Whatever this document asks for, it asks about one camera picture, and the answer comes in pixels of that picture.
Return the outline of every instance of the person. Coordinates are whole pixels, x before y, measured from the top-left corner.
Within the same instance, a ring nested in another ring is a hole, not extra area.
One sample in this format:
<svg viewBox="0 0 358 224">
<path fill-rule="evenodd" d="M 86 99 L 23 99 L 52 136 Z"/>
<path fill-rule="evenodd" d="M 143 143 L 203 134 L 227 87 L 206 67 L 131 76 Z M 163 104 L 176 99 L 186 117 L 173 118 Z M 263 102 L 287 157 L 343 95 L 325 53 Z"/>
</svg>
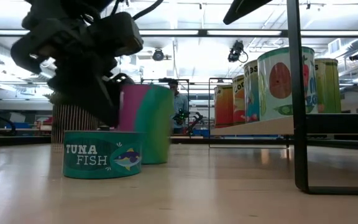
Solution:
<svg viewBox="0 0 358 224">
<path fill-rule="evenodd" d="M 182 95 L 178 91 L 178 81 L 177 80 L 171 80 L 168 82 L 169 89 L 173 92 L 173 103 L 174 103 L 174 109 L 175 114 L 179 113 L 179 110 L 182 109 L 184 112 L 188 111 L 188 99 L 185 95 Z M 173 133 L 174 134 L 183 134 L 183 128 L 184 128 L 184 120 L 183 121 L 173 121 Z"/>
</svg>

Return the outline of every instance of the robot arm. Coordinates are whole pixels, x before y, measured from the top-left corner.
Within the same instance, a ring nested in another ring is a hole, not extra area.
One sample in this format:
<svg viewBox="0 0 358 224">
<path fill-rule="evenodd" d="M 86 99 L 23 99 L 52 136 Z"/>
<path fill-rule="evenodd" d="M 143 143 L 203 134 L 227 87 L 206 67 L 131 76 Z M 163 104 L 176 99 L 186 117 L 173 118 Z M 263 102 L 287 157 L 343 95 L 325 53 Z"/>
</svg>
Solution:
<svg viewBox="0 0 358 224">
<path fill-rule="evenodd" d="M 100 12 L 112 0 L 26 1 L 32 6 L 22 26 L 30 32 L 12 46 L 12 59 L 39 74 L 40 64 L 54 58 L 56 75 L 49 80 L 49 87 L 105 124 L 116 126 L 120 89 L 133 81 L 125 74 L 112 78 L 110 71 L 117 66 L 114 58 L 143 49 L 135 20 L 163 0 L 134 17 L 126 12 L 116 14 L 122 1 L 117 0 L 105 18 L 100 18 Z"/>
</svg>

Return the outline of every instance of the peas can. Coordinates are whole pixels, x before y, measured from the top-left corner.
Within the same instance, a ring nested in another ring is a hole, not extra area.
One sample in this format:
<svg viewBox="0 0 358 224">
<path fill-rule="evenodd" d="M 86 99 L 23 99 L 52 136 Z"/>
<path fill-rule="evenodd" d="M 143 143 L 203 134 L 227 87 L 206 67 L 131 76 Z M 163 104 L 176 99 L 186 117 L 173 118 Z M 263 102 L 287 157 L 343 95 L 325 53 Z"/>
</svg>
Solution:
<svg viewBox="0 0 358 224">
<path fill-rule="evenodd" d="M 142 134 L 111 131 L 67 131 L 63 175 L 78 179 L 107 179 L 138 174 L 142 163 Z"/>
<path fill-rule="evenodd" d="M 319 113 L 340 113 L 341 93 L 339 92 L 338 61 L 331 58 L 314 60 L 317 80 Z"/>
<path fill-rule="evenodd" d="M 215 128 L 233 125 L 233 86 L 219 85 L 214 89 Z"/>
<path fill-rule="evenodd" d="M 259 121 L 259 84 L 257 60 L 253 60 L 244 65 L 244 77 L 244 91 L 246 96 L 246 123 Z"/>
<path fill-rule="evenodd" d="M 233 124 L 246 122 L 246 96 L 244 94 L 244 75 L 239 75 L 233 81 Z"/>
<path fill-rule="evenodd" d="M 303 84 L 307 113 L 317 113 L 314 50 L 302 47 Z M 258 58 L 260 120 L 293 115 L 290 49 L 271 50 Z"/>
</svg>

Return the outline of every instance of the tomato can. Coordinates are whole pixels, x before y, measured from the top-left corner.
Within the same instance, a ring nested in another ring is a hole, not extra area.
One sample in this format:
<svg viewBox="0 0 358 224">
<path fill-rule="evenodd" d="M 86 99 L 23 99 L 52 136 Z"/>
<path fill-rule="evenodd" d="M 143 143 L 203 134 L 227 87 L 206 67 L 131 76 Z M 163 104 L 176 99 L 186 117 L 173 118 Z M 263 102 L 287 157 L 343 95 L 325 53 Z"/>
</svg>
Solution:
<svg viewBox="0 0 358 224">
<path fill-rule="evenodd" d="M 215 87 L 215 128 L 233 125 L 233 86 L 219 85 Z"/>
<path fill-rule="evenodd" d="M 317 113 L 314 50 L 302 47 L 303 84 L 307 113 Z M 271 50 L 258 58 L 260 120 L 293 115 L 290 49 Z"/>
<path fill-rule="evenodd" d="M 317 80 L 318 113 L 341 113 L 338 61 L 331 58 L 314 60 Z"/>
<path fill-rule="evenodd" d="M 233 125 L 246 122 L 246 96 L 244 93 L 244 75 L 232 79 L 233 82 Z"/>
<path fill-rule="evenodd" d="M 246 123 L 259 121 L 258 61 L 244 65 L 244 91 L 246 104 Z"/>
</svg>

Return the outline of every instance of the metal rack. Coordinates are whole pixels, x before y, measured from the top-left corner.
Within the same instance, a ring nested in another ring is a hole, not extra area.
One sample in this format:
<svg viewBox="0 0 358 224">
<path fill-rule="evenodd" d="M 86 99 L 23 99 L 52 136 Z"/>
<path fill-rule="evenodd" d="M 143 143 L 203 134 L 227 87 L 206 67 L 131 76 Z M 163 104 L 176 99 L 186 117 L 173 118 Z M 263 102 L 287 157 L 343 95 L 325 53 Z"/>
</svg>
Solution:
<svg viewBox="0 0 358 224">
<path fill-rule="evenodd" d="M 292 74 L 295 184 L 308 194 L 358 195 L 358 187 L 309 185 L 307 134 L 315 131 L 326 134 L 358 134 L 358 114 L 306 114 L 303 97 L 299 0 L 287 0 L 287 18 Z"/>
</svg>

